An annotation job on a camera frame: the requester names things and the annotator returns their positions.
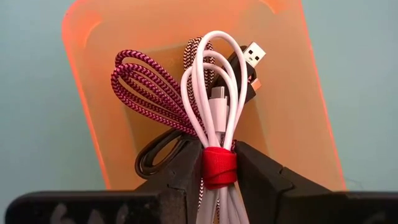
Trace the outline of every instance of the light blue wall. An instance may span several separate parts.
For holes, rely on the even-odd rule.
[[[72,1],[0,1],[0,213],[33,190],[104,189],[61,40]]]
[[[303,6],[348,187],[398,190],[398,1]]]

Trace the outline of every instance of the cable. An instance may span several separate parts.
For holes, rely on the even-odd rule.
[[[201,41],[201,37],[197,37],[194,39],[190,39],[188,41],[187,46],[185,47],[183,53],[183,67],[186,70],[188,67],[192,66],[193,59],[195,58],[198,44]],[[213,50],[212,44],[209,42],[206,44],[207,50]],[[204,58],[204,62],[208,63],[215,63],[215,59],[213,57],[206,57]],[[205,70],[205,83],[206,87],[208,88],[211,83],[213,83],[213,79],[215,77],[215,73],[212,70]],[[188,79],[188,94],[190,102],[195,105],[195,99],[193,97],[192,92],[192,80],[191,78]],[[181,150],[184,146],[182,141],[185,138],[189,138],[189,135],[182,136],[183,132],[176,129],[170,129],[153,141],[148,143],[138,154],[135,162],[135,170],[139,177],[143,179],[148,179],[152,175],[158,173],[161,169],[163,169]],[[173,140],[177,139],[174,147],[171,151],[158,163],[154,164],[154,159],[156,155],[169,143]]]
[[[239,94],[236,77],[231,64],[229,64],[227,59],[225,59],[218,52],[205,50],[205,45],[207,44],[207,42],[209,42],[210,39],[216,37],[226,40],[236,52],[236,56],[239,60],[239,67],[241,70],[241,89]],[[250,49],[247,53],[246,51],[244,53],[238,43],[236,43],[236,41],[229,34],[218,30],[210,32],[206,34],[199,43],[197,54],[192,67],[189,67],[182,76],[181,95],[183,106],[188,114],[189,120],[191,121],[193,128],[196,131],[196,134],[199,137],[199,140],[205,148],[220,147],[221,143],[223,143],[224,149],[227,149],[229,151],[231,150],[231,146],[233,145],[234,130],[242,113],[243,106],[246,101],[246,93],[248,90],[248,67],[246,63],[250,64],[250,66],[254,68],[257,65],[258,61],[265,55],[265,52],[262,51],[262,49],[259,48],[257,44],[252,43],[250,47],[253,48],[253,46],[255,46],[255,52]],[[226,71],[216,65],[203,63],[204,57],[214,57],[215,59],[219,60]],[[204,81],[205,69],[214,70],[216,73],[221,75],[229,90],[229,115],[228,121],[226,123],[223,141],[220,132],[216,132],[215,129],[212,113],[217,113],[217,111],[212,111],[209,104],[207,89]],[[187,83],[189,76],[192,76],[193,95],[195,97],[195,102],[197,104],[200,118],[203,121],[205,130],[203,130],[200,121],[197,119],[197,114],[193,110],[190,99],[188,97]],[[238,193],[236,192],[234,184],[231,184],[227,187],[222,187],[219,190],[206,189],[204,198],[202,200],[202,204],[204,205],[199,208],[197,223],[212,223],[218,198],[220,198],[221,224],[249,223],[246,210],[242,201],[240,201],[238,197]]]
[[[142,65],[122,63],[126,57],[139,59],[156,70],[159,76]],[[180,85],[157,62],[136,50],[123,50],[116,56],[115,66],[111,75],[111,85],[116,96],[128,107],[138,113],[187,134],[196,135],[183,110],[180,97]],[[149,101],[132,94],[119,79]],[[152,93],[143,89],[133,80],[144,85]]]

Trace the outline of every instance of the red velcro strap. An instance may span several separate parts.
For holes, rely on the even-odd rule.
[[[203,151],[203,181],[207,189],[219,189],[236,182],[236,154],[222,147]]]

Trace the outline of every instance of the orange container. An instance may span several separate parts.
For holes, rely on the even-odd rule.
[[[266,52],[256,67],[262,83],[236,130],[264,154],[332,190],[344,189],[299,0],[77,0],[62,37],[108,189],[133,189],[139,150],[168,129],[114,95],[110,74],[124,49],[140,50],[175,78],[188,39],[212,30]],[[213,41],[228,56],[231,48]]]

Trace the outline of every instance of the usb connector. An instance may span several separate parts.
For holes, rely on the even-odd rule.
[[[248,92],[246,93],[245,100],[245,103],[247,103],[249,100],[253,99],[256,96],[256,90],[261,86],[260,80],[257,77],[257,73],[254,67],[256,67],[260,60],[266,55],[266,52],[262,50],[261,47],[258,46],[255,42],[251,43],[248,47],[241,46],[241,50],[243,51],[244,59],[246,61],[248,80],[250,80],[248,82]],[[236,75],[235,78],[236,83],[238,84],[238,94],[240,94],[242,79],[239,74],[241,74],[241,67],[236,53],[233,53],[231,54],[231,56],[229,56],[228,62],[231,64],[232,69],[234,70],[234,73]],[[221,77],[217,77],[211,86],[226,87],[226,83],[224,79],[222,79]],[[225,88],[225,96],[229,96],[227,88]]]
[[[253,68],[266,56],[266,52],[261,49],[258,44],[252,42],[243,52],[244,59]]]
[[[226,130],[226,118],[228,115],[225,87],[218,86],[211,89],[209,105],[211,116],[213,117],[215,131],[219,133],[224,133]]]

